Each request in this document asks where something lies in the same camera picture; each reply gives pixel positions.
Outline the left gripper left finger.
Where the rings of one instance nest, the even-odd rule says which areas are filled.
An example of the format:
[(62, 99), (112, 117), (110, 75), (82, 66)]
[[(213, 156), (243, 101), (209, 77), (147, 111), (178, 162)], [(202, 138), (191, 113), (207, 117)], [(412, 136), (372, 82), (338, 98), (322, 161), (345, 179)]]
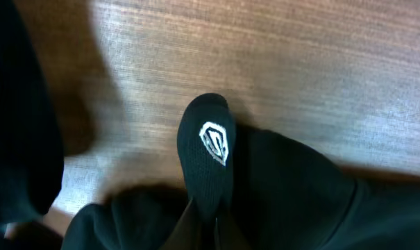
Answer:
[(200, 249), (201, 220), (193, 199), (187, 204), (171, 235), (160, 250)]

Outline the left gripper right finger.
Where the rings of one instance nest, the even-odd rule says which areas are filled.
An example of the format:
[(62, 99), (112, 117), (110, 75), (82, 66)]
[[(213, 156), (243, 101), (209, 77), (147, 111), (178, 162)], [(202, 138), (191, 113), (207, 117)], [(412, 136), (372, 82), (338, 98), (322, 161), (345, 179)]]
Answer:
[(215, 218), (216, 250), (251, 250), (235, 220), (227, 210), (220, 210)]

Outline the black t-shirt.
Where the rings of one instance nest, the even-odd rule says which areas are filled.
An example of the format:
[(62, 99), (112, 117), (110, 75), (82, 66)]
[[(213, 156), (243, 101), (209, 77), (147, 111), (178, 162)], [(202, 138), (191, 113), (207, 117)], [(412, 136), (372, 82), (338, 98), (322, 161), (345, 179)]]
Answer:
[(349, 176), (300, 142), (238, 124), (219, 94), (188, 105), (177, 149), (185, 194), (139, 187), (90, 204), (63, 249), (160, 249), (191, 199), (200, 249), (215, 249), (220, 210), (251, 249), (420, 249), (420, 186)]

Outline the folded black garment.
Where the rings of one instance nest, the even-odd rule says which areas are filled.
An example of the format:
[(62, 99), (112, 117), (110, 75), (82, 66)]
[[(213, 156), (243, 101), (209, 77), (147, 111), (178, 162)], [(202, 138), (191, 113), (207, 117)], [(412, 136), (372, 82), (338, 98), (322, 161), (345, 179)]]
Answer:
[(48, 212), (64, 152), (46, 81), (13, 2), (0, 0), (0, 225)]

